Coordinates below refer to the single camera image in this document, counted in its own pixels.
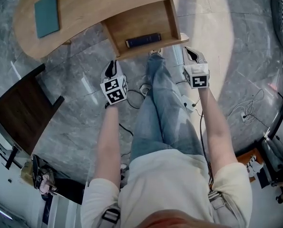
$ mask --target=dark blue book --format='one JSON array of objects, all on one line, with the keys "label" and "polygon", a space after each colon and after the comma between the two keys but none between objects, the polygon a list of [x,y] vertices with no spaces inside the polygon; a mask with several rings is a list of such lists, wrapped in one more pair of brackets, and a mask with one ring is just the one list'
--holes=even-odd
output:
[{"label": "dark blue book", "polygon": [[158,42],[161,41],[161,34],[159,33],[154,33],[150,35],[145,35],[145,36],[140,36],[132,39],[126,40],[127,47],[128,48],[134,48],[146,44],[150,44],[153,42]]},{"label": "dark blue book", "polygon": [[60,30],[57,0],[40,0],[35,3],[38,38]]}]

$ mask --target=shoulder strap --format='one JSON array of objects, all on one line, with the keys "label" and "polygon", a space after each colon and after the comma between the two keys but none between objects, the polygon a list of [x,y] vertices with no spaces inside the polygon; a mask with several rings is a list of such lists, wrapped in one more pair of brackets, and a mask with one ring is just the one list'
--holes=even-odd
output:
[{"label": "shoulder strap", "polygon": [[115,203],[105,209],[102,215],[94,221],[92,228],[120,227],[120,208]]},{"label": "shoulder strap", "polygon": [[213,219],[217,224],[232,228],[245,228],[244,218],[232,199],[220,192],[211,192],[208,195],[213,207]]}]

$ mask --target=jeans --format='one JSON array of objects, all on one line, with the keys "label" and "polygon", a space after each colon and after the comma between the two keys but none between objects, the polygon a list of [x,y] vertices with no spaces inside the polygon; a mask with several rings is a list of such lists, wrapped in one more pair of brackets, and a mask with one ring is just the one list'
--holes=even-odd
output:
[{"label": "jeans", "polygon": [[181,101],[181,94],[158,53],[147,62],[152,89],[142,103],[132,141],[131,161],[152,152],[177,149],[204,155],[195,129]]}]

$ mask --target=white t-shirt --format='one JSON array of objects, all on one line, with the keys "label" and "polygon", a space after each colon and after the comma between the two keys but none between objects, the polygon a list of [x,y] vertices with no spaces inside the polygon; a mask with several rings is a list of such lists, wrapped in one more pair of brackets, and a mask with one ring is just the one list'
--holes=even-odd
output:
[{"label": "white t-shirt", "polygon": [[[133,228],[156,211],[177,209],[213,222],[208,199],[208,168],[201,155],[185,155],[178,150],[162,150],[136,158],[130,164],[127,185],[119,192],[106,179],[93,179],[85,189],[81,207],[83,228],[107,207],[118,203],[121,227]],[[249,224],[252,191],[246,167],[229,164],[215,175],[213,190],[228,194]]]}]

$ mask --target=marble floor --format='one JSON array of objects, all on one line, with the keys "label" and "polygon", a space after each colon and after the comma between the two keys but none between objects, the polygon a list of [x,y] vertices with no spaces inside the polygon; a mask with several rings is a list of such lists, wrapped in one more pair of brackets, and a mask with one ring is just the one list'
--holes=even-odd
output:
[{"label": "marble floor", "polygon": [[[18,0],[0,0],[0,96],[14,83],[45,63],[46,71],[38,81],[54,102],[59,95],[65,102],[41,136],[34,153],[57,170],[84,182],[95,164],[97,134],[106,100],[100,91],[100,73],[115,58],[111,44],[97,24],[72,39],[70,46],[60,46],[41,61],[27,56],[16,42],[12,17]],[[210,87],[223,113],[228,116],[241,102],[254,99],[256,116],[271,126],[283,104],[283,50],[273,31],[270,0],[175,0],[179,25],[190,37],[187,45],[203,52],[211,72]],[[167,47],[164,56],[176,82],[182,80],[182,59],[178,47]],[[130,89],[139,89],[146,81],[147,55],[124,60],[122,69]],[[181,93],[196,101],[198,92],[186,83],[178,85]],[[128,95],[139,106],[140,96]],[[120,104],[120,122],[133,130],[138,110],[127,102]],[[199,115],[191,121],[199,133]],[[267,131],[257,120],[242,122],[240,111],[228,118],[235,151],[242,150]],[[120,130],[121,152],[130,151],[132,137]],[[123,157],[128,163],[129,155]]]}]

